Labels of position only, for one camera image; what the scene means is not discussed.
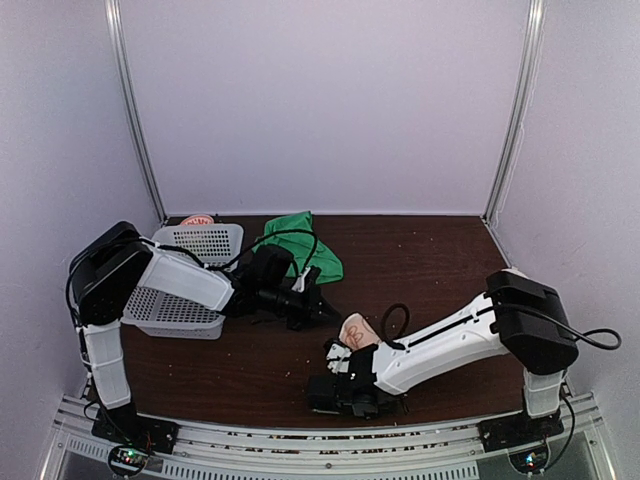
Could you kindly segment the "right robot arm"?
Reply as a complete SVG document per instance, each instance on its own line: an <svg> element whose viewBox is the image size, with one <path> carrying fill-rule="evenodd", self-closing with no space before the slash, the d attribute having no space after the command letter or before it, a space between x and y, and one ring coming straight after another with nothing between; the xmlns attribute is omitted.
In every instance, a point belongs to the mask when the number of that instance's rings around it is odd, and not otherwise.
<svg viewBox="0 0 640 480"><path fill-rule="evenodd" d="M514 269L490 275L485 292L419 331L386 340L360 313L349 315L326 354L339 408L378 415L383 399L476 361L513 355L524 369L519 440L535 440L560 407L560 388L579 355L558 291Z"/></svg>

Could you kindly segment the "orange bunny pattern towel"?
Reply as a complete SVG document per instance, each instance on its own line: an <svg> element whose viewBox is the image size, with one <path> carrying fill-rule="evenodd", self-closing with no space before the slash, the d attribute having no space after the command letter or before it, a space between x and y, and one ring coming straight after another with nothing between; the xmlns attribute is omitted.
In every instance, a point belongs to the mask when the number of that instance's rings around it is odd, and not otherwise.
<svg viewBox="0 0 640 480"><path fill-rule="evenodd" d="M360 313L353 313L344 320L338 339L353 351L382 342L380 336Z"/></svg>

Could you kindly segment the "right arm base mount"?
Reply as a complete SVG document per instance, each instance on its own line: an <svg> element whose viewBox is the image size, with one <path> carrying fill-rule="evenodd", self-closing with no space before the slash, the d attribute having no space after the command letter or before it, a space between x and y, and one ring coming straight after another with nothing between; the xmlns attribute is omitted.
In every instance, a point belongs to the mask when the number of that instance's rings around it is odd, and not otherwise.
<svg viewBox="0 0 640 480"><path fill-rule="evenodd" d="M518 473L542 474L551 465L549 439L564 432L559 414L532 419L526 412L478 424L486 453L505 450L511 467Z"/></svg>

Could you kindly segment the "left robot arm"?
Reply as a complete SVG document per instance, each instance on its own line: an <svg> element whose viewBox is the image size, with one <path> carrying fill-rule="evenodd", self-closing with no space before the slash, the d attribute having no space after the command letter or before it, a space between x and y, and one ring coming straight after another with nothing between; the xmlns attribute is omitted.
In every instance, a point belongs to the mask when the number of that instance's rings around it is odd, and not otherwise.
<svg viewBox="0 0 640 480"><path fill-rule="evenodd" d="M294 264L288 250L262 238L244 248L238 224L178 225L142 236L128 221L103 233L72 261L66 301L106 429L123 444L144 424L132 407L120 328L149 336L215 340L228 318L268 312L299 331L339 320L323 297L321 270Z"/></svg>

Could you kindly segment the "green microfiber towel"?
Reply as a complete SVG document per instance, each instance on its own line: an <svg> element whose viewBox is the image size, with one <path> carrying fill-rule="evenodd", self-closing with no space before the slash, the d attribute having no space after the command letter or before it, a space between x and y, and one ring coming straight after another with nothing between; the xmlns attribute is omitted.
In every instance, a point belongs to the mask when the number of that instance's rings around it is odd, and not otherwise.
<svg viewBox="0 0 640 480"><path fill-rule="evenodd" d="M298 270L290 267L288 277L301 273L306 267L316 267L320 269L318 284L341 281L344 278L342 261L318 236L311 235L312 232L313 215L310 211L276 217L264 225L263 235L271 237L255 246L253 252L262 246L276 245L294 257Z"/></svg>

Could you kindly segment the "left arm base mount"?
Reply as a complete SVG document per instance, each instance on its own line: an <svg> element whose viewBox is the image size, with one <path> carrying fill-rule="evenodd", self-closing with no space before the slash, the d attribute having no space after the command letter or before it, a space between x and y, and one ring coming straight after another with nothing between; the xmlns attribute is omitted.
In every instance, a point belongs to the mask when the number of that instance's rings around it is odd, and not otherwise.
<svg viewBox="0 0 640 480"><path fill-rule="evenodd" d="M133 402L115 409L100 406L91 430L94 437L113 443L107 466L125 479L140 474L154 454L171 454L178 432L175 422L139 415Z"/></svg>

